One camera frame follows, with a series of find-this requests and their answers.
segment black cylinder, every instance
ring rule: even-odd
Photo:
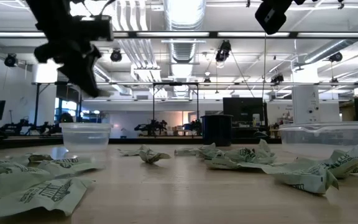
[[[216,146],[230,146],[232,117],[231,115],[202,116],[204,144],[215,143]]]

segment table surface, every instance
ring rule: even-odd
[[[281,145],[270,146],[277,153],[277,162],[291,162],[296,157],[282,151]],[[340,190],[331,187],[319,196],[278,183],[257,170],[209,170],[195,157],[173,156],[175,149],[198,147],[195,145],[150,147],[172,158],[148,165],[139,157],[121,157],[116,151],[138,149],[139,145],[109,145],[106,152],[72,153],[95,156],[107,167],[84,175],[96,183],[72,216],[40,208],[0,219],[0,223],[358,223],[358,174],[340,180]],[[0,158],[26,152],[60,157],[65,149],[0,150]]]

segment wooden table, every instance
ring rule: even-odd
[[[36,209],[0,223],[358,223],[358,174],[340,180],[339,191],[330,188],[325,196],[317,196],[280,184],[262,172],[208,170],[195,157],[172,157],[151,166],[139,157],[120,157],[118,147],[139,146],[109,145],[107,152],[92,153],[107,169],[85,175],[96,183],[72,216]],[[174,149],[196,146],[150,147],[173,156]],[[296,157],[283,152],[281,145],[271,148],[279,157],[277,162]],[[62,156],[64,149],[0,150],[0,157],[25,152]]]

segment ceiling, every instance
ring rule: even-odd
[[[22,7],[21,4],[25,4],[19,1],[0,1],[0,30],[36,30],[33,15],[27,9],[18,8]],[[292,5],[286,13],[287,22],[281,31],[354,31],[354,27],[358,26],[358,8],[355,8],[358,7],[358,1],[346,0],[345,2],[345,8],[342,10],[336,8],[339,5],[337,0],[319,0],[318,2],[307,0],[302,6]],[[251,7],[246,8],[245,1],[207,0],[203,30],[262,31],[254,17],[259,3],[260,1],[251,1]],[[163,9],[162,1],[146,1],[146,5],[149,30],[165,30],[164,11],[161,10]],[[261,82],[263,74],[276,67],[282,60],[294,58],[294,55],[313,52],[331,40],[232,39],[230,43],[233,54],[226,60],[223,68],[216,68],[214,55],[221,41],[221,39],[205,39],[205,43],[198,44],[192,78],[189,81],[202,82],[204,73],[210,72],[212,82],[216,81],[216,76],[218,76],[218,82],[240,82],[243,80],[242,76],[248,82]],[[32,52],[36,46],[44,43],[46,40],[43,39],[0,39],[0,57],[3,58],[8,53],[16,53],[23,62],[37,63]],[[167,78],[170,75],[168,46],[161,43],[161,39],[152,39],[151,43],[155,58],[161,68],[161,77]],[[119,47],[116,40],[114,42],[96,42],[95,44],[106,53]],[[358,42],[342,50],[341,53],[344,56],[343,62],[358,55]],[[130,76],[132,63],[126,54],[123,54],[121,62],[112,62],[109,57],[110,53],[104,54],[98,61],[100,66],[117,81],[133,82],[134,80]],[[340,66],[334,66],[332,71],[329,62],[318,62],[316,66],[318,66],[319,79],[321,81],[330,80],[332,74],[335,76],[357,70],[358,57],[341,63]],[[291,80],[289,62],[280,66],[280,73],[284,74],[286,81]],[[272,75],[274,73],[267,73],[267,82],[270,81]],[[358,74],[342,81],[356,82]]]

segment clear plastic bin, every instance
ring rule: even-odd
[[[60,123],[63,142],[69,152],[104,151],[111,132],[110,124]]]
[[[358,121],[280,126],[283,150],[304,156],[329,157],[335,149],[349,151],[358,144]]]

